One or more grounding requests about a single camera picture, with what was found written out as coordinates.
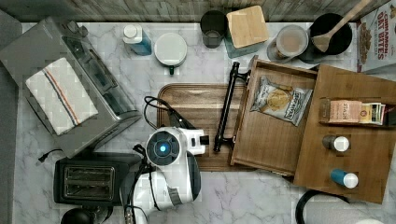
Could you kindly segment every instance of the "striped dish towel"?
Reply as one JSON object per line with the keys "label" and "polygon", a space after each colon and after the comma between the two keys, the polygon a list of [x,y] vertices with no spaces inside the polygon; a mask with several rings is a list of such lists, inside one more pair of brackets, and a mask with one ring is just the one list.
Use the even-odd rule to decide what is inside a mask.
{"label": "striped dish towel", "polygon": [[66,58],[29,77],[26,85],[58,135],[98,113]]}

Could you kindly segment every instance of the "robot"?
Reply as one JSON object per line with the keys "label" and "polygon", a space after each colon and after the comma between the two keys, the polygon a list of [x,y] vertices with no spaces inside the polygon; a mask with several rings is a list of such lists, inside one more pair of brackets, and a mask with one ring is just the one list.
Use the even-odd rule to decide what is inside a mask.
{"label": "robot", "polygon": [[146,224],[156,211],[194,201],[201,190],[201,176],[194,155],[205,153],[208,145],[203,130],[162,127],[148,139],[139,153],[143,161],[126,201],[122,202],[126,224]]}

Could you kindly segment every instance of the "toaster oven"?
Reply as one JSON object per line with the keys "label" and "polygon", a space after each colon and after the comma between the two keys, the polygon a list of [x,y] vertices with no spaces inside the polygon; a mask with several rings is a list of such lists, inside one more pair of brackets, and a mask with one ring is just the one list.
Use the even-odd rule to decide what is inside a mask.
{"label": "toaster oven", "polygon": [[[0,51],[0,61],[68,158],[85,148],[100,147],[141,118],[93,49],[87,34],[87,29],[74,21],[46,18]],[[71,64],[98,114],[57,135],[25,81],[60,58]]]}

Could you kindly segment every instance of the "blue bottle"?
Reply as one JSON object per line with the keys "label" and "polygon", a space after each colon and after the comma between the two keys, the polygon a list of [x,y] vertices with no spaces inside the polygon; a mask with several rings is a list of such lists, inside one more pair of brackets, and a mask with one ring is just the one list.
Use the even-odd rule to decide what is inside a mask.
{"label": "blue bottle", "polygon": [[359,183],[359,179],[355,174],[347,173],[341,169],[333,169],[330,173],[330,178],[335,183],[349,189],[354,189]]}
{"label": "blue bottle", "polygon": [[152,52],[151,40],[139,24],[125,26],[123,41],[138,55],[146,56]]}

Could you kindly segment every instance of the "chip bag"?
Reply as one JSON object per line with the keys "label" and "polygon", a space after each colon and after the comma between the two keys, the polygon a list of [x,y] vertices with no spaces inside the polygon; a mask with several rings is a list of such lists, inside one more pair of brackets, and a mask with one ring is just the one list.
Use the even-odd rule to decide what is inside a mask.
{"label": "chip bag", "polygon": [[259,111],[298,126],[311,94],[312,90],[278,85],[263,76],[250,111]]}

